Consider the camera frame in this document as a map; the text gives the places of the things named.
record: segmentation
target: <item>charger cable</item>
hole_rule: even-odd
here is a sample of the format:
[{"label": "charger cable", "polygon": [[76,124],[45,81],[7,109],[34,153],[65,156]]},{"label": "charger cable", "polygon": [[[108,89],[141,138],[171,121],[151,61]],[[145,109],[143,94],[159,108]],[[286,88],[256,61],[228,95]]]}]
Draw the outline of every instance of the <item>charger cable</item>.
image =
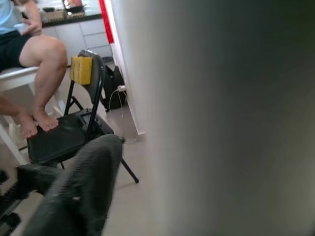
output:
[{"label": "charger cable", "polygon": [[[128,98],[128,96],[127,96],[127,94],[126,94],[125,91],[126,91],[125,85],[119,85],[119,86],[117,87],[117,89],[112,92],[112,94],[110,95],[110,98],[109,98],[109,109],[108,109],[108,112],[110,112],[110,110],[111,110],[112,97],[113,97],[113,95],[117,92],[117,93],[118,93],[118,98],[119,98],[119,103],[120,103],[120,106],[121,106],[121,111],[122,111],[122,139],[124,139],[124,140],[125,140],[125,122],[124,122],[123,103],[122,103],[122,99],[121,99],[121,97],[120,97],[120,92],[123,92],[123,93],[124,93],[124,95],[125,95],[126,98],[127,98],[127,102],[128,102],[128,101],[129,101],[129,98]],[[134,140],[132,140],[132,141],[126,140],[126,141],[125,141],[125,144],[133,144],[133,143],[135,143],[136,141],[137,141],[137,139],[134,139]]]}]

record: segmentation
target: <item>bare foot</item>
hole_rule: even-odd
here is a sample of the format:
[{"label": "bare foot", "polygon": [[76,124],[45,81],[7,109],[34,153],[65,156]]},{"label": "bare foot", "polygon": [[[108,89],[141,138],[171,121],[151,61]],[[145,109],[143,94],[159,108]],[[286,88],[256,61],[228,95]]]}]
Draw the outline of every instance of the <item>bare foot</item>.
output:
[{"label": "bare foot", "polygon": [[50,117],[44,110],[34,110],[33,116],[38,122],[38,125],[45,131],[49,131],[58,126],[58,120]]},{"label": "bare foot", "polygon": [[34,120],[32,116],[28,112],[21,112],[17,118],[20,121],[21,124],[21,132],[23,135],[23,138],[30,138],[31,136],[34,136],[37,134],[37,127],[34,123]]}]

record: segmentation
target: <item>black shorts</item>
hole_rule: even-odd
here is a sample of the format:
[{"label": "black shorts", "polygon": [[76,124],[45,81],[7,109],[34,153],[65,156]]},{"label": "black shorts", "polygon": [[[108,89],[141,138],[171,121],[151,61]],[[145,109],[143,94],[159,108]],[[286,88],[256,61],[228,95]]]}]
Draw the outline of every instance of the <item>black shorts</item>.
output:
[{"label": "black shorts", "polygon": [[29,38],[31,36],[21,36],[18,31],[0,35],[0,72],[12,67],[23,67],[19,57]]}]

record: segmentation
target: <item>light blue shirt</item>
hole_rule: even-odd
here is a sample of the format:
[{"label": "light blue shirt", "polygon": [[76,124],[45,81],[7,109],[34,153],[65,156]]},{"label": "light blue shirt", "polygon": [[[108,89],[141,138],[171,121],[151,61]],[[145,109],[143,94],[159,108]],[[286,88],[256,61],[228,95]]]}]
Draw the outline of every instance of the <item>light blue shirt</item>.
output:
[{"label": "light blue shirt", "polygon": [[13,26],[18,23],[11,0],[0,0],[0,34],[15,31]]}]

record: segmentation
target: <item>knee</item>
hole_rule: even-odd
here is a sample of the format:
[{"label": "knee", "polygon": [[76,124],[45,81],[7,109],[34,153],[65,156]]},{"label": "knee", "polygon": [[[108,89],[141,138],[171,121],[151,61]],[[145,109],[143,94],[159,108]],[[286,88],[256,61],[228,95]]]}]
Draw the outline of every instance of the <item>knee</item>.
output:
[{"label": "knee", "polygon": [[45,58],[57,62],[59,66],[67,66],[67,54],[64,44],[59,40],[53,40],[47,45]]}]

